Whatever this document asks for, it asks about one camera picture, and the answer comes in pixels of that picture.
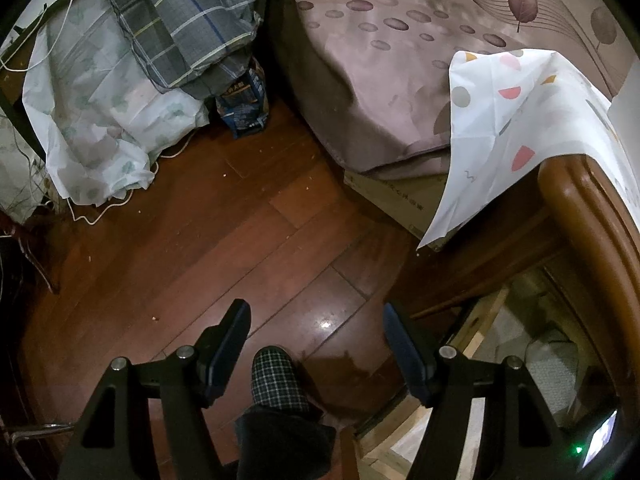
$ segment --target white cloth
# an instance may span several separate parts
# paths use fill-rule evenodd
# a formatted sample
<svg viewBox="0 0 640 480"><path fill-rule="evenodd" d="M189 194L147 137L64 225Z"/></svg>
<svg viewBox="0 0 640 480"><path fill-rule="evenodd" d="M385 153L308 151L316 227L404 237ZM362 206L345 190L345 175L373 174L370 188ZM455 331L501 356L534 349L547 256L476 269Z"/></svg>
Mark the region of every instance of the white cloth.
<svg viewBox="0 0 640 480"><path fill-rule="evenodd" d="M572 153L597 161L640 228L640 193L622 138L637 133L614 129L608 99L561 54L460 51L449 82L449 177L420 247L468 221L546 158Z"/></svg>
<svg viewBox="0 0 640 480"><path fill-rule="evenodd" d="M43 59L63 22L36 38ZM139 67L107 0L76 0L49 58L27 72L22 102L62 198L100 205L147 188L159 153L207 124L204 104L180 89L159 93Z"/></svg>

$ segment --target cardboard box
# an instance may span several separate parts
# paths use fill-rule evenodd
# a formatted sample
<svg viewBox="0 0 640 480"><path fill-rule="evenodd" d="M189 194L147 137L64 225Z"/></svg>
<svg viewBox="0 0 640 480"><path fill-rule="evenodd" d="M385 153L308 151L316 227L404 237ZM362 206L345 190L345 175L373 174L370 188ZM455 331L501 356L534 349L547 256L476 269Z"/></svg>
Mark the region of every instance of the cardboard box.
<svg viewBox="0 0 640 480"><path fill-rule="evenodd" d="M344 183L421 240L436 214L447 175L376 180L345 171Z"/></svg>

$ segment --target plaid fabric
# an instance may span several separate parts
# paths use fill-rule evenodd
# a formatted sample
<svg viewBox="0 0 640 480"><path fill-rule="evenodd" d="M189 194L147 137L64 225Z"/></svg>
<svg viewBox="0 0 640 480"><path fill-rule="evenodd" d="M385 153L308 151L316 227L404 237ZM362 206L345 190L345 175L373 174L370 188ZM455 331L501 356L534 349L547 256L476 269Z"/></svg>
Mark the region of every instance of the plaid fabric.
<svg viewBox="0 0 640 480"><path fill-rule="evenodd" d="M289 413L309 411L309 402L298 384L291 357L276 346L267 346L255 355L251 393L254 403L261 406Z"/></svg>
<svg viewBox="0 0 640 480"><path fill-rule="evenodd" d="M110 0L159 90L220 95L247 69L266 0Z"/></svg>

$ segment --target wooden floor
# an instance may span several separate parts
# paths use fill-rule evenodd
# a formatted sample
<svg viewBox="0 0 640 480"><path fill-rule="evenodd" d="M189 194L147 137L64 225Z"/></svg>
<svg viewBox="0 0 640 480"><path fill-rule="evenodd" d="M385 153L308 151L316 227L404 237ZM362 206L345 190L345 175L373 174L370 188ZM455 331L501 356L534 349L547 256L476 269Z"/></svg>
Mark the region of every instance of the wooden floor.
<svg viewBox="0 0 640 480"><path fill-rule="evenodd" d="M309 390L339 424L363 420L401 387L381 311L416 240L342 184L282 101L256 136L201 129L184 153L161 159L149 190L95 226L67 213L47 243L60 294L36 295L19 355L43 422L76 420L113 357L145 362L192 344L233 298L251 304L253 322L226 394L206 411L223 462L238 455L232 423L252 403L250 365L264 345L303 362ZM172 478L159 401L150 412L162 476ZM55 441L58 453L65 442Z"/></svg>

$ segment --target wooden furniture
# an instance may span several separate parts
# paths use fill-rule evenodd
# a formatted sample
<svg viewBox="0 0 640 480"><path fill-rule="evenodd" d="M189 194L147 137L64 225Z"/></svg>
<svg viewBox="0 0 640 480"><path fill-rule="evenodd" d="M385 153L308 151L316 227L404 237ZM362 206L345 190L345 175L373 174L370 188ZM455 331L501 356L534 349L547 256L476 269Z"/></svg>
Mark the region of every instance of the wooden furniture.
<svg viewBox="0 0 640 480"><path fill-rule="evenodd" d="M623 427L640 401L640 233L597 163L543 162L439 253L412 253L388 299L412 317L450 309L542 269L574 309L620 397Z"/></svg>

